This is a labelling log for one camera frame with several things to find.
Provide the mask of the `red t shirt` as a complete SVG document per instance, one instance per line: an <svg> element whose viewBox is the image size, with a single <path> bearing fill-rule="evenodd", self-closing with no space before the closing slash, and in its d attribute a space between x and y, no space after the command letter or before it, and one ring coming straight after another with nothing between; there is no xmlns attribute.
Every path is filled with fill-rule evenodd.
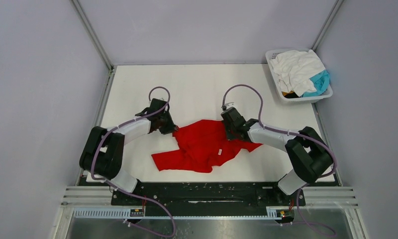
<svg viewBox="0 0 398 239"><path fill-rule="evenodd" d="M222 166L245 149L248 152L260 147L238 139L228 140L222 121L201 119L175 131L172 136L179 149L152 154L158 170L187 170L210 173L214 166Z"/></svg>

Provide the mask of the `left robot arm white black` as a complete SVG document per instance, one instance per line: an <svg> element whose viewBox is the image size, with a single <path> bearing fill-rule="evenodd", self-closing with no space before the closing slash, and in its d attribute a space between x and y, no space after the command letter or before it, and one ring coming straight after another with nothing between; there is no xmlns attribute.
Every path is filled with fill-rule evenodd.
<svg viewBox="0 0 398 239"><path fill-rule="evenodd" d="M131 141L158 130L161 134L175 132L169 112L169 103L153 98L150 106L128 122L114 128L95 126L91 129L82 151L79 166L97 180L109 182L113 187L123 190L123 198L132 205L142 200L138 179L122 168L123 150Z"/></svg>

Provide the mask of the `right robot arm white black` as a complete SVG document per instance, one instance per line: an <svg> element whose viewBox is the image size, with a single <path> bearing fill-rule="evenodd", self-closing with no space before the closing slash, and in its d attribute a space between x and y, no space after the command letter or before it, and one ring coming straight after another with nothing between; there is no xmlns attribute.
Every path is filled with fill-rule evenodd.
<svg viewBox="0 0 398 239"><path fill-rule="evenodd" d="M328 148L311 127L299 132L263 126L257 119L245 120L235 107L222 107L221 113L228 140L264 144L284 151L292 170L276 184L273 197L276 203L286 205L299 188L315 182L334 164Z"/></svg>

